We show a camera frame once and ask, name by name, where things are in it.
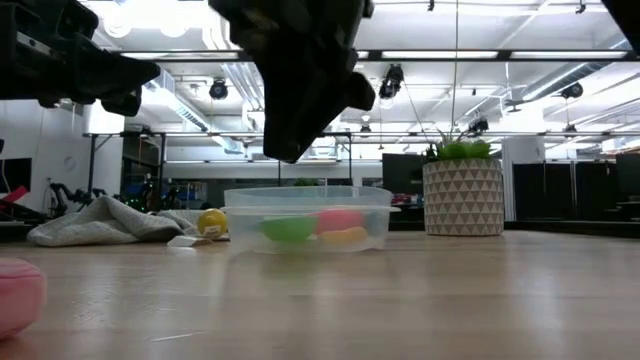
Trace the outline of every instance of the plant pot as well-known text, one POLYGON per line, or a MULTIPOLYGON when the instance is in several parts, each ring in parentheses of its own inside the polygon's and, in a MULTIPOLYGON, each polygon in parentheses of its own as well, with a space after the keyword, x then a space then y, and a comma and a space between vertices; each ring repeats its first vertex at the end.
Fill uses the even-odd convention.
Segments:
POLYGON ((495 159, 426 164, 424 221, 429 235, 495 236, 504 230, 502 166, 495 159))

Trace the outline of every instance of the track light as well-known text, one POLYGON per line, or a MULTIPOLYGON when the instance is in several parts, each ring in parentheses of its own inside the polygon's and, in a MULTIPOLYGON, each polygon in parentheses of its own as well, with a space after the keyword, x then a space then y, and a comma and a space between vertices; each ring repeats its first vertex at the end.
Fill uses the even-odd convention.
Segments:
POLYGON ((404 72, 402 71, 402 67, 397 64, 391 65, 389 71, 387 71, 387 75, 385 76, 384 81, 382 82, 382 85, 380 85, 380 91, 378 92, 378 95, 380 96, 381 107, 388 109, 393 106, 392 99, 400 91, 403 81, 404 72))
POLYGON ((361 133, 370 133, 371 132, 371 126, 369 126, 369 124, 362 124, 362 127, 360 128, 360 132, 361 133))
POLYGON ((569 86, 568 88, 562 90, 560 92, 560 95, 565 99, 569 99, 569 98, 577 99, 580 96, 582 96, 583 93, 584 93, 584 88, 582 87, 582 85, 580 85, 580 83, 575 83, 569 86))
POLYGON ((214 80, 213 85, 211 85, 211 89, 209 89, 209 96, 211 96, 213 100, 224 100, 226 99, 227 95, 229 95, 229 90, 227 89, 225 80, 214 80))
POLYGON ((487 130, 489 130, 489 121, 485 117, 477 118, 469 123, 469 131, 476 135, 487 130))

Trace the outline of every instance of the gray cloth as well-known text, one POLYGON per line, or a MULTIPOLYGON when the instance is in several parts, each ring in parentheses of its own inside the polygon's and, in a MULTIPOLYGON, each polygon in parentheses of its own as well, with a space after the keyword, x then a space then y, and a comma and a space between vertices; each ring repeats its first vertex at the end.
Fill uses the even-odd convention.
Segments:
POLYGON ((41 246, 169 242, 177 235, 195 235, 202 211, 171 210, 140 213, 120 201, 101 196, 79 213, 65 215, 31 230, 27 240, 41 246))

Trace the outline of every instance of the table surface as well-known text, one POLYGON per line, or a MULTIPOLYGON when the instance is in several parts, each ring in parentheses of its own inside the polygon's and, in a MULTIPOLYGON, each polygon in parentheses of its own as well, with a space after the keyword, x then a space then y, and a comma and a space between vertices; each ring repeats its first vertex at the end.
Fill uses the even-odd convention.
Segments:
POLYGON ((350 256, 0 245, 49 278, 0 359, 640 359, 640 244, 390 236, 350 256))

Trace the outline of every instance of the pink ball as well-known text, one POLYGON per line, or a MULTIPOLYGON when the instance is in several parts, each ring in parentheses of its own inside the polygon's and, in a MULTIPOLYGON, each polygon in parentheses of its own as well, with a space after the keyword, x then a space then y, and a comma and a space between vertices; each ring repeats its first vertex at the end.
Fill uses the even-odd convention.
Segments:
POLYGON ((313 214, 318 218, 314 234, 327 231, 342 231, 354 227, 364 227, 364 215, 355 210, 325 210, 313 214))
POLYGON ((44 274, 19 259, 0 258, 0 340, 33 324, 44 306, 44 274))

